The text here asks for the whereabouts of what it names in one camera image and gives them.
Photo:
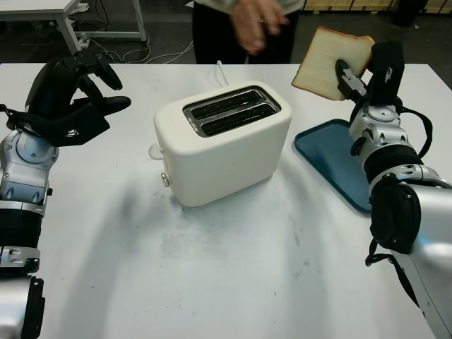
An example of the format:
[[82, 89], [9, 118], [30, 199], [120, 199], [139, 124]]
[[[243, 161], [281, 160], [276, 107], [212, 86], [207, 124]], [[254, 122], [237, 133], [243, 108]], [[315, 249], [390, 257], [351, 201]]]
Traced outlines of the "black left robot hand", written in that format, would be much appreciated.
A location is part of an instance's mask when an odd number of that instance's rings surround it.
[[63, 59], [53, 58], [43, 66], [33, 81], [25, 111], [45, 119], [57, 119], [85, 104], [92, 104], [103, 116], [131, 105], [131, 99], [126, 96], [103, 96], [89, 77], [92, 73], [113, 90], [123, 88], [104, 54], [78, 52]]

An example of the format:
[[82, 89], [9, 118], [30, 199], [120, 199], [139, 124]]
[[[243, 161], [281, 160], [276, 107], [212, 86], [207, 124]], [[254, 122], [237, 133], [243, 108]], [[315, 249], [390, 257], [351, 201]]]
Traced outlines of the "person bare hand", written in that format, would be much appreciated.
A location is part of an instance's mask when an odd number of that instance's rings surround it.
[[247, 54], [256, 56], [266, 47], [266, 34], [278, 36], [289, 20], [278, 1], [239, 0], [232, 6], [232, 25]]

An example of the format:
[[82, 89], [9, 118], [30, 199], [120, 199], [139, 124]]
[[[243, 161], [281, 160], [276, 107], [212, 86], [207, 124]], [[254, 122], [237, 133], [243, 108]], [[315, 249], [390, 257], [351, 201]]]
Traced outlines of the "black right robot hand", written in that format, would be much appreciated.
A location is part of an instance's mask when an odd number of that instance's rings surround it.
[[359, 102], [363, 97], [371, 106], [400, 105], [398, 89], [403, 77], [405, 61], [399, 41], [380, 42], [371, 48], [372, 77], [368, 84], [352, 72], [350, 66], [339, 59], [335, 63], [338, 89], [347, 100]]

